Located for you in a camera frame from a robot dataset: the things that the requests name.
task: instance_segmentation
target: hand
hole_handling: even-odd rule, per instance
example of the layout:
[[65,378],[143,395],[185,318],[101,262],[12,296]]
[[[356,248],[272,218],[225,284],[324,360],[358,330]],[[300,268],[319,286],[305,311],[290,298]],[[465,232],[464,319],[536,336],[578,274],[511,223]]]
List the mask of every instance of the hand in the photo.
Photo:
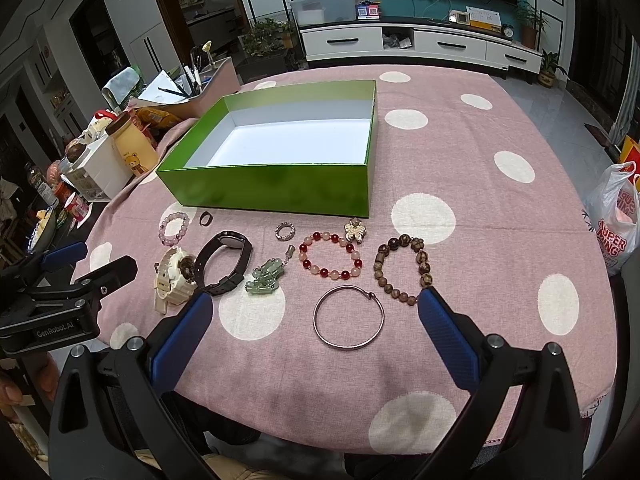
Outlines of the hand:
[[[58,367],[49,353],[47,353],[47,363],[38,372],[36,383],[47,399],[53,400],[58,388]],[[20,422],[12,406],[21,402],[20,388],[9,377],[0,373],[0,412],[12,422]]]

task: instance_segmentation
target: screw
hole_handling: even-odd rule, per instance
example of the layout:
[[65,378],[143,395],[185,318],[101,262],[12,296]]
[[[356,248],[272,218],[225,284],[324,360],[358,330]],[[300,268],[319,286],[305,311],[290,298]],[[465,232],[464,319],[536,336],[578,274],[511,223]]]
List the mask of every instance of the screw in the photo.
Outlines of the screw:
[[549,350],[552,355],[560,355],[562,353],[562,347],[558,343],[551,342],[546,345],[546,349]]
[[82,354],[84,354],[84,350],[86,349],[86,346],[84,345],[76,345],[71,349],[71,357],[80,357]]
[[127,348],[129,350],[140,350],[144,345],[145,340],[141,337],[132,337],[127,341]]
[[502,348],[504,346],[504,339],[497,334],[489,334],[486,341],[491,348]]

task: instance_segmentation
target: brown lid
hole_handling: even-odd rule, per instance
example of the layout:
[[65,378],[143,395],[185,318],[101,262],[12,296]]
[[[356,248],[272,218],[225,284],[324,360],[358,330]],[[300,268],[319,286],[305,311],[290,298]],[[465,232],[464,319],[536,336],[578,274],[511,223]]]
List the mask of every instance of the brown lid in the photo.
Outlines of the brown lid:
[[131,116],[129,115],[129,112],[123,112],[118,116],[118,118],[115,121],[111,121],[111,123],[107,125],[104,131],[107,132],[107,135],[113,135],[123,126],[126,126],[127,122],[130,122],[130,121],[131,121]]

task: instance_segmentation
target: white plastic bag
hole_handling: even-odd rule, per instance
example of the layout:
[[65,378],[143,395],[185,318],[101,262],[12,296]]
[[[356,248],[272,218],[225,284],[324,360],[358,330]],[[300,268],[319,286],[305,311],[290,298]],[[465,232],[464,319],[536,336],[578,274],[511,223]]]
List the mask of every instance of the white plastic bag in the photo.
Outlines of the white plastic bag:
[[610,276],[620,272],[640,243],[638,191],[629,182],[635,172],[633,161],[609,166],[585,204]]

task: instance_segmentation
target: pink tablecloth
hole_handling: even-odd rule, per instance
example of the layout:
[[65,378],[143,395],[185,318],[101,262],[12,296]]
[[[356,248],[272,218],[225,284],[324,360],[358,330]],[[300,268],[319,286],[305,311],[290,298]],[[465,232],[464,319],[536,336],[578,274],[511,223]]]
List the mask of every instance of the pink tablecloth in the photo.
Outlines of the pink tablecloth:
[[[358,247],[363,272],[350,283],[382,298],[381,335],[353,352],[325,346],[313,331],[312,311],[337,282],[312,276],[295,256],[275,294],[251,297],[240,286],[214,300],[213,322],[178,392],[302,444],[349,452],[433,450],[468,394],[455,387],[416,308],[383,294],[373,278],[378,245],[407,232],[424,238],[443,297],[485,333],[499,333],[521,348],[558,341],[586,410],[614,377],[612,300],[596,238],[545,139],[498,84],[473,72],[354,66],[286,73],[258,85],[335,79],[378,82],[372,215]],[[105,209],[88,240],[90,257],[76,270],[79,276],[123,254],[138,263],[136,280],[103,301],[103,341],[117,345],[138,332],[148,335],[161,319],[153,310],[152,289],[154,263],[166,249],[158,224],[176,210],[191,218],[181,243],[185,250],[197,254],[217,232],[235,230],[254,245],[250,269],[284,255],[287,244],[273,234],[281,221],[295,224],[296,245],[316,230],[343,234],[345,223],[212,209],[212,224],[202,227],[203,209],[180,206],[154,173],[139,178]],[[236,256],[232,250],[215,255],[207,282],[228,273]],[[314,244],[310,259],[329,270],[350,268],[347,254],[331,242]],[[391,254],[385,275],[401,290],[418,293],[409,248]],[[378,316],[372,303],[347,291],[326,302],[319,327],[329,339],[353,344],[375,330]],[[504,436],[516,396],[513,390],[492,441]]]

